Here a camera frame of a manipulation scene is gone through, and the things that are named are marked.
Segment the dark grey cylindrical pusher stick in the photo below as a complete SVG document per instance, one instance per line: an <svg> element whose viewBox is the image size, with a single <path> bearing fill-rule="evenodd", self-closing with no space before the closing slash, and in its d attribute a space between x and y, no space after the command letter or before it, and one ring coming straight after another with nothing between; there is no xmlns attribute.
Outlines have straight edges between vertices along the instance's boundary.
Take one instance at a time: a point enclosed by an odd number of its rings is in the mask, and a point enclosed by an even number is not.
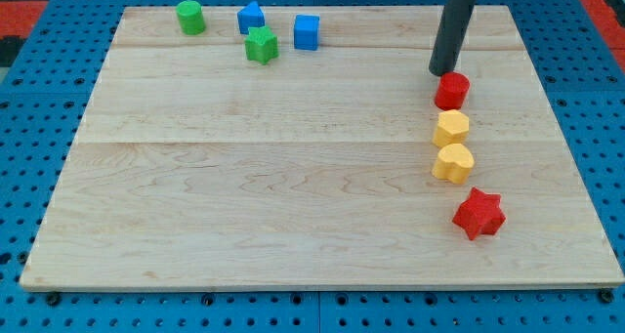
<svg viewBox="0 0 625 333"><path fill-rule="evenodd" d="M452 72L457 64L476 0L446 0L429 63L435 76Z"/></svg>

